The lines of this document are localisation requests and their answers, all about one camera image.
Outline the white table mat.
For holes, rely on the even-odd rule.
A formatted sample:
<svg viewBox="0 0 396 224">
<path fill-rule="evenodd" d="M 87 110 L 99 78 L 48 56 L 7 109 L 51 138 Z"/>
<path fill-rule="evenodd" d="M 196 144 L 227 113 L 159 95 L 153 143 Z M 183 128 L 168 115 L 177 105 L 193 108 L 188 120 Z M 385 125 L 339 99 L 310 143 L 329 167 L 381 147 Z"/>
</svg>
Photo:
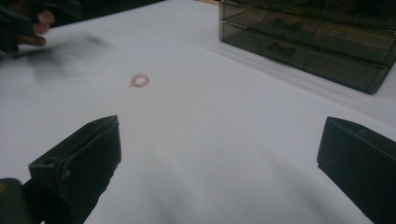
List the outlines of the white table mat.
<svg viewBox="0 0 396 224">
<path fill-rule="evenodd" d="M 327 117 L 396 141 L 396 68 L 367 95 L 221 43 L 217 7 L 166 0 L 52 29 L 95 59 L 0 59 L 0 178 L 84 124 L 122 160 L 86 224 L 371 224 L 317 164 Z"/>
</svg>

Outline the smoky transparent drawer organiser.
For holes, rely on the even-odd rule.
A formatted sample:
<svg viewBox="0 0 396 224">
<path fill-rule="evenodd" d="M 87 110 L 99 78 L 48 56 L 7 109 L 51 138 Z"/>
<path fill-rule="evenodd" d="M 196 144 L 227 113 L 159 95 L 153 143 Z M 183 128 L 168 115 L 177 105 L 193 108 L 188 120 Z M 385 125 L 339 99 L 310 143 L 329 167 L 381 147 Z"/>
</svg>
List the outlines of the smoky transparent drawer organiser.
<svg viewBox="0 0 396 224">
<path fill-rule="evenodd" d="M 219 0 L 219 37 L 223 23 L 390 70 L 396 64 L 396 0 Z"/>
</svg>

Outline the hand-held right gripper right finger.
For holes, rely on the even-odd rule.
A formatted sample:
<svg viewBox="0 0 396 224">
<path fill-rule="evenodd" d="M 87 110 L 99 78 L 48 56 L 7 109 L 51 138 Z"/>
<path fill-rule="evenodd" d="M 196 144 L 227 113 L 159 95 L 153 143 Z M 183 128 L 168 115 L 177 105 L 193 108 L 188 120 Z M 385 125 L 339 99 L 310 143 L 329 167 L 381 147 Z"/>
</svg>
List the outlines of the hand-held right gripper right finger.
<svg viewBox="0 0 396 224">
<path fill-rule="evenodd" d="M 396 224 L 396 142 L 358 123 L 328 117 L 317 163 L 374 224 Z"/>
</svg>

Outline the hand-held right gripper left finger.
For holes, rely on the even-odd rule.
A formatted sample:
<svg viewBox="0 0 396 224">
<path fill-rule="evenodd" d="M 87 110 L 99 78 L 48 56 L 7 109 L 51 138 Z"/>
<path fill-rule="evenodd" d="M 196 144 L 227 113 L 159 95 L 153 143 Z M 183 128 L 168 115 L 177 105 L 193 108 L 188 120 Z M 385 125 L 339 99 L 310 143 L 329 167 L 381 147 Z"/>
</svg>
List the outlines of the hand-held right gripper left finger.
<svg viewBox="0 0 396 224">
<path fill-rule="evenodd" d="M 29 165 L 35 224 L 83 224 L 121 161 L 117 116 L 91 121 Z"/>
</svg>

